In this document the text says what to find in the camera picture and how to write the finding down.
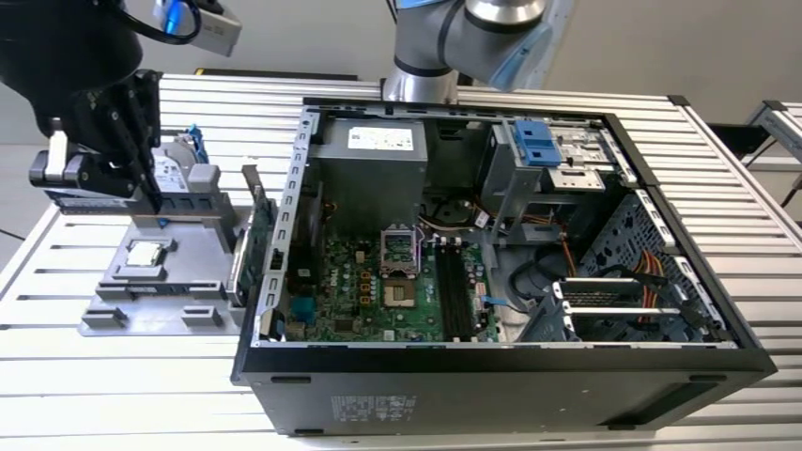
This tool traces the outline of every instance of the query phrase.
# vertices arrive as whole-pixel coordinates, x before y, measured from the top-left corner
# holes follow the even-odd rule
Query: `green circuit board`
[[[392,252],[403,255],[402,248],[394,249]],[[463,249],[463,262],[466,274],[472,274],[476,284],[483,284],[487,290],[487,276],[483,272],[476,272],[476,268],[482,267],[482,254],[476,247],[468,246]],[[379,240],[343,241],[331,237],[326,241],[322,278],[315,293],[315,320],[307,321],[303,337],[295,337],[296,340],[443,341],[432,244],[427,242],[422,244],[422,269],[415,279],[382,278],[379,267]],[[466,302],[470,303],[474,319],[479,320],[478,309],[482,309],[482,304],[475,301],[476,285],[470,284],[470,279],[466,279],[464,283],[470,297]],[[384,303],[384,295],[391,296],[392,289],[400,289],[399,286],[408,288],[406,297],[412,299],[408,299],[403,306],[388,306]],[[476,332],[476,339],[498,341],[495,319],[491,314],[486,317],[488,323]]]

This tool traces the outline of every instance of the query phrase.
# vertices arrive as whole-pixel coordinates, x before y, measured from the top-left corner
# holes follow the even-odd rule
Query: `label sticker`
[[[153,287],[128,287],[128,291],[131,293],[156,293],[156,290]]]
[[[348,131],[348,148],[366,150],[414,150],[410,129],[354,127]]]
[[[88,207],[88,208],[125,208],[124,199],[101,199],[101,198],[80,198],[80,197],[60,197],[56,203],[61,207]]]
[[[187,180],[180,172],[180,166],[172,158],[153,156],[153,176],[163,193],[188,193]]]
[[[331,397],[335,420],[343,423],[410,421],[416,402],[411,395]]]
[[[478,228],[484,228],[484,226],[487,226],[487,220],[490,219],[490,215],[482,211],[479,213],[479,216],[476,216],[476,227]]]

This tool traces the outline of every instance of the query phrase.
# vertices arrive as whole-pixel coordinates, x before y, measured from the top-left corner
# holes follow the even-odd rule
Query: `orange wire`
[[[646,262],[646,272],[647,272],[647,274],[650,274],[651,273],[651,260],[648,259],[647,251],[643,250],[640,252],[642,252],[640,259],[642,259],[642,261]],[[646,285],[643,285],[643,301],[642,301],[642,306],[643,306],[643,308],[648,308],[648,289],[647,289]],[[647,318],[646,317],[639,317],[638,318],[638,322],[647,322]]]
[[[571,277],[576,277],[576,267],[574,266],[574,257],[571,256],[571,251],[567,249],[566,239],[563,239],[563,252],[566,253],[568,274]]]

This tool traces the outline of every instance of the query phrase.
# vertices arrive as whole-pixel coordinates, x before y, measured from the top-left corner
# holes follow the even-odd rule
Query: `white wall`
[[[153,0],[128,0],[151,19]],[[378,80],[392,67],[395,28],[382,0],[223,0],[243,23],[231,58],[140,39],[141,67],[172,73],[236,68],[348,73]],[[0,85],[0,143],[44,144],[27,102]]]
[[[709,121],[802,101],[799,0],[579,0],[544,88],[682,94]]]
[[[139,17],[153,2],[129,0]],[[143,39],[144,67],[355,73],[392,65],[382,0],[227,0],[244,24],[231,59]],[[578,0],[547,89],[683,94],[707,120],[742,121],[766,98],[802,101],[799,0]],[[0,86],[0,143],[40,143],[28,105]]]

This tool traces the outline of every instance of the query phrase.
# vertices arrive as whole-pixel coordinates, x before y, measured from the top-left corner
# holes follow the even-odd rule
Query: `slotted metal surface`
[[[257,164],[269,193],[280,193],[303,96],[375,99],[379,89],[372,83],[208,76],[161,82],[163,126],[203,128],[236,203],[249,202],[237,174],[244,163]],[[80,337],[75,324],[128,220],[49,210],[0,275],[4,450],[802,449],[799,232],[693,110],[664,97],[499,94],[475,87],[463,88],[460,102],[618,115],[779,372],[654,433],[287,439],[249,390],[228,382],[236,337]]]

